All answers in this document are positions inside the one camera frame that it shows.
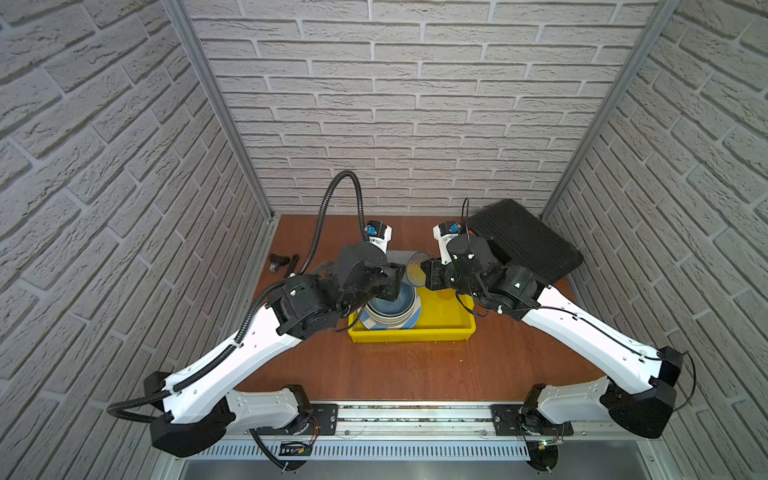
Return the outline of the dark blue ceramic bowl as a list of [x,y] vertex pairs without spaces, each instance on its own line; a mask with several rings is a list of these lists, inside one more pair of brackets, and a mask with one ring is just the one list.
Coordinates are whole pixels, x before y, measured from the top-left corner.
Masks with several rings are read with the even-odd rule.
[[380,317],[399,317],[412,309],[416,298],[416,289],[409,284],[402,284],[395,300],[374,298],[368,303],[368,308]]

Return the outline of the yellow plastic bin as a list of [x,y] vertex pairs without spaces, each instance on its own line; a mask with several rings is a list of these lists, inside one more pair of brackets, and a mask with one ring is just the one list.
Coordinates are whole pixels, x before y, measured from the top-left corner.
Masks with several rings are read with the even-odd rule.
[[355,343],[413,343],[468,340],[476,321],[466,308],[474,306],[470,296],[456,299],[453,290],[416,289],[419,300],[414,312],[398,328],[375,326],[369,313],[347,331]]

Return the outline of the aluminium frame post left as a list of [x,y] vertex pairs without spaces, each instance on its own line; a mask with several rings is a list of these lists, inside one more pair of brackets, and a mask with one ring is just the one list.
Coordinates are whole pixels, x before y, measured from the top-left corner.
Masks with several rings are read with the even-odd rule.
[[244,142],[235,125],[232,113],[227,105],[224,94],[218,84],[212,65],[204,51],[203,44],[198,37],[192,19],[183,1],[168,0],[164,2],[168,17],[174,26],[179,40],[184,47],[199,79],[205,95],[219,120],[222,131],[227,138],[235,159],[242,168],[246,181],[252,191],[255,200],[267,220],[272,220],[274,211],[270,207],[267,196],[259,182],[258,176],[252,165]]

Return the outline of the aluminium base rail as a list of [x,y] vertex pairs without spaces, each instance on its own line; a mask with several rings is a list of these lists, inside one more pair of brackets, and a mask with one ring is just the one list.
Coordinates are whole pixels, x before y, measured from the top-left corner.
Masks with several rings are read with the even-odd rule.
[[515,404],[492,402],[338,402],[306,435],[230,434],[199,460],[527,461],[531,453],[584,442],[638,442],[611,420],[572,421],[541,434],[523,432]]

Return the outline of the aluminium frame post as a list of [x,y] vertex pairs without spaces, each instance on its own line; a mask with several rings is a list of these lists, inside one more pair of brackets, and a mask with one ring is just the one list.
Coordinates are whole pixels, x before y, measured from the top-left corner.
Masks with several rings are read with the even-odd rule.
[[184,47],[199,79],[205,95],[219,120],[222,131],[227,138],[235,159],[242,168],[246,181],[252,191],[255,200],[267,220],[272,220],[274,211],[270,207],[267,196],[259,182],[258,176],[252,165],[244,142],[235,125],[232,113],[227,105],[224,94],[218,84],[212,65],[204,51],[203,44],[198,37],[192,19],[183,1],[168,0],[164,2],[168,17],[174,26],[179,40]]
[[540,214],[540,219],[542,221],[546,222],[554,214],[570,183],[575,178],[582,163],[586,159],[590,147],[597,139],[602,129],[609,122],[614,110],[618,108],[623,96],[634,82],[640,68],[644,65],[679,4],[680,0],[662,0],[656,3],[656,6],[648,19],[648,23],[641,31],[635,46],[630,51],[630,55],[627,57],[624,65],[620,68],[615,81],[602,100],[584,136],[578,143],[577,148],[564,169],[558,184],[543,207]]

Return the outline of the aluminium frame post right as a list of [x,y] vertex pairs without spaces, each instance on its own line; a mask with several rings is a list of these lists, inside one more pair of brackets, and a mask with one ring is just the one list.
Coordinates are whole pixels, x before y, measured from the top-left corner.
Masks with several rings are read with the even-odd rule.
[[620,68],[615,81],[602,100],[584,136],[578,143],[577,148],[564,169],[558,184],[543,207],[540,214],[540,219],[542,221],[546,222],[554,214],[570,183],[575,178],[582,163],[586,159],[590,147],[597,139],[602,129],[609,122],[614,110],[618,108],[623,96],[634,82],[640,68],[644,65],[679,4],[680,0],[662,0],[656,3],[656,6],[648,19],[648,23],[641,31],[635,46],[630,51],[630,55],[627,57],[624,65]]

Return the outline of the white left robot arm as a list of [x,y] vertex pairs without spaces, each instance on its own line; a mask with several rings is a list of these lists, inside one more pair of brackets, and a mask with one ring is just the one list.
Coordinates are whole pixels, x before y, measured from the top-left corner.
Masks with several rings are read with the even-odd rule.
[[232,426],[301,431],[313,414],[301,387],[245,394],[237,386],[314,334],[336,330],[341,319],[372,299],[395,300],[405,270],[386,256],[391,227],[365,220],[362,188],[349,170],[337,174],[326,189],[307,257],[315,256],[331,197],[345,178],[355,189],[361,242],[343,247],[337,260],[324,268],[302,267],[266,287],[235,333],[178,372],[150,374],[144,380],[144,396],[114,402],[108,414],[149,425],[153,447],[176,457],[206,450]]

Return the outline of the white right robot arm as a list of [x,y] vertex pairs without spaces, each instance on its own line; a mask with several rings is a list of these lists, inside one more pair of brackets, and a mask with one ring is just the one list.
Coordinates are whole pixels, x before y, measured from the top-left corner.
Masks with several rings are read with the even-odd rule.
[[550,335],[603,373],[592,382],[533,386],[518,411],[527,434],[573,421],[613,421],[642,438],[662,435],[676,410],[683,353],[622,334],[531,270],[501,263],[481,237],[439,227],[434,237],[440,255],[421,264],[427,289],[469,296],[489,312]]

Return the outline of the black plastic tool case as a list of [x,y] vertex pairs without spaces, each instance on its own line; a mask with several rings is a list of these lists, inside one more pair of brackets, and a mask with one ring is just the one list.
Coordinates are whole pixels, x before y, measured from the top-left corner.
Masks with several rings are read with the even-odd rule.
[[502,264],[521,265],[554,284],[581,266],[583,254],[512,199],[481,208],[468,220],[469,229],[485,238]]

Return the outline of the grey translucent plastic cup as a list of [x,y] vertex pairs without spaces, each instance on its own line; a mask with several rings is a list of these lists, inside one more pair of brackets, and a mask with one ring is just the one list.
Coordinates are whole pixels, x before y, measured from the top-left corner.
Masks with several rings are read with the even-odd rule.
[[391,263],[405,266],[403,281],[415,288],[423,288],[426,284],[426,274],[421,268],[421,263],[431,259],[427,252],[389,250],[387,259]]

